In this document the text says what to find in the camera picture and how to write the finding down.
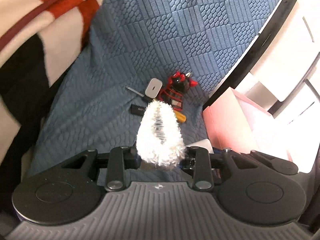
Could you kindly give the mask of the white square adapter box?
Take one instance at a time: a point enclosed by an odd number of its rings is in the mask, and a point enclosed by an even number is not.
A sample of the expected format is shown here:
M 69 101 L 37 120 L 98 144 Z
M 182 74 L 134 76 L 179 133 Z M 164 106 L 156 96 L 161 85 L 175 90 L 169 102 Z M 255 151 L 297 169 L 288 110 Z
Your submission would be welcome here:
M 205 148 L 208 150 L 209 154 L 214 153 L 211 142 L 209 139 L 203 139 L 203 140 L 200 140 L 200 141 L 197 141 L 197 142 L 194 142 L 192 144 L 187 145 L 187 147 L 193 147 L 193 146 Z

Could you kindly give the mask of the white fluffy plush toy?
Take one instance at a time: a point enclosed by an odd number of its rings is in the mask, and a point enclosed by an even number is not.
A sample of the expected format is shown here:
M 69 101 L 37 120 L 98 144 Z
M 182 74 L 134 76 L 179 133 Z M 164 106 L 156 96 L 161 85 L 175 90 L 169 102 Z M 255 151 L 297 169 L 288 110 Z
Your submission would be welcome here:
M 137 153 L 153 167 L 173 169 L 185 158 L 181 130 L 173 108 L 164 102 L 149 103 L 137 132 Z

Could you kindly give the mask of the yellow black screwdriver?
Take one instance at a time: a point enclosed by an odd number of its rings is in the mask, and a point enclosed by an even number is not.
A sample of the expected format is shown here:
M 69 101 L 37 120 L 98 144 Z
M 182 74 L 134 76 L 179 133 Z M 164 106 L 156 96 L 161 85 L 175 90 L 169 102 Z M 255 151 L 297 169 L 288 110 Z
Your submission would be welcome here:
M 145 102 L 151 102 L 152 100 L 154 100 L 154 99 L 148 98 L 146 95 L 136 91 L 135 89 L 133 89 L 131 87 L 126 86 L 125 88 L 128 89 L 131 92 L 134 92 L 138 96 L 140 96 Z M 176 116 L 176 119 L 178 120 L 178 122 L 184 123 L 186 121 L 186 116 L 185 115 L 183 115 L 182 113 L 180 113 L 180 112 L 178 112 L 176 110 L 174 110 L 174 113 L 175 113 L 175 116 Z

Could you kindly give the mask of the black usb stick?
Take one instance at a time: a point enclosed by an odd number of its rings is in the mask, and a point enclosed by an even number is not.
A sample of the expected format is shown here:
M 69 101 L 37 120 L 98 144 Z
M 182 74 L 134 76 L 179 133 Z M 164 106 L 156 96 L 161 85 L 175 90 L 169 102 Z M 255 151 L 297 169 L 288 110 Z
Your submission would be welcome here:
M 137 116 L 143 116 L 145 113 L 145 107 L 132 104 L 130 106 L 130 113 Z

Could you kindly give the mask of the small white charger plug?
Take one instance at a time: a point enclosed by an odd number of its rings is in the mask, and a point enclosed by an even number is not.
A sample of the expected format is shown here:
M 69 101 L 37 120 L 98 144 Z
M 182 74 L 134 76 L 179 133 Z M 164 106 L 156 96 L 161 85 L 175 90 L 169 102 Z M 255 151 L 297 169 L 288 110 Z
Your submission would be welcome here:
M 162 86 L 163 82 L 161 80 L 152 78 L 145 89 L 145 96 L 152 99 L 157 98 Z

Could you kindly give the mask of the red black robot toy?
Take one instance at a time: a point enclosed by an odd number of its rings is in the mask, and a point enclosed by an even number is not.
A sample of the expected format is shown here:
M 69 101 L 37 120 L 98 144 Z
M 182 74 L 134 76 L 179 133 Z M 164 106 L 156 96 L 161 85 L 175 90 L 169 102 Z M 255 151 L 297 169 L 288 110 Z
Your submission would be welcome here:
M 163 101 L 181 112 L 183 109 L 183 96 L 192 87 L 196 87 L 198 82 L 191 78 L 191 72 L 176 72 L 168 78 L 167 85 L 162 88 L 157 95 L 159 101 Z

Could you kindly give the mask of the pink cardboard box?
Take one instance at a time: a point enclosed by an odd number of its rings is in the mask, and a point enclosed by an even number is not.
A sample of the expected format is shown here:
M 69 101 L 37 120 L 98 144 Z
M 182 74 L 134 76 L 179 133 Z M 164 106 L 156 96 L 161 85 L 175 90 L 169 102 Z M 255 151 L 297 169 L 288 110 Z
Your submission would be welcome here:
M 259 151 L 289 160 L 310 173 L 319 148 L 319 103 L 281 122 L 236 90 L 227 89 L 203 111 L 211 145 L 235 152 Z

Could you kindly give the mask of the cream black-framed chair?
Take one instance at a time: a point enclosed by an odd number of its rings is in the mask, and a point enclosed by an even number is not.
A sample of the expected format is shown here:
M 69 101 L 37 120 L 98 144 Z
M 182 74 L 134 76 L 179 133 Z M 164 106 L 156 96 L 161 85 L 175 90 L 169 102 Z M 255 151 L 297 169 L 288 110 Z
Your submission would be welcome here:
M 243 93 L 274 118 L 309 83 L 319 61 L 315 41 L 299 0 L 280 0 L 276 9 L 231 72 L 220 82 L 203 108 L 211 106 L 228 88 Z

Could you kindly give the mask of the blue textured chair cover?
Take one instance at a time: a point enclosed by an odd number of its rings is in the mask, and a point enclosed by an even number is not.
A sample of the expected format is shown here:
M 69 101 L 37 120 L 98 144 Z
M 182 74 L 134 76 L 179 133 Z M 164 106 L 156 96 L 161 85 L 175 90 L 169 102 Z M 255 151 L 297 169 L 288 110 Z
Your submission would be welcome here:
M 197 86 L 183 98 L 185 144 L 206 139 L 203 104 L 259 34 L 280 0 L 104 0 L 89 44 L 59 87 L 28 176 L 86 150 L 132 145 L 151 79 L 177 71 Z

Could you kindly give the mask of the striped red white black blanket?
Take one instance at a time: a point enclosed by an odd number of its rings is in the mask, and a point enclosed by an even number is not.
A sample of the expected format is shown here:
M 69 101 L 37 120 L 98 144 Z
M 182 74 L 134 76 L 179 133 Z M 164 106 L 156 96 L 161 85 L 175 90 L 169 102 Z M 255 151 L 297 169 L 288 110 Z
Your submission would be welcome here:
M 1 158 L 42 118 L 49 91 L 80 54 L 103 0 L 1 0 Z

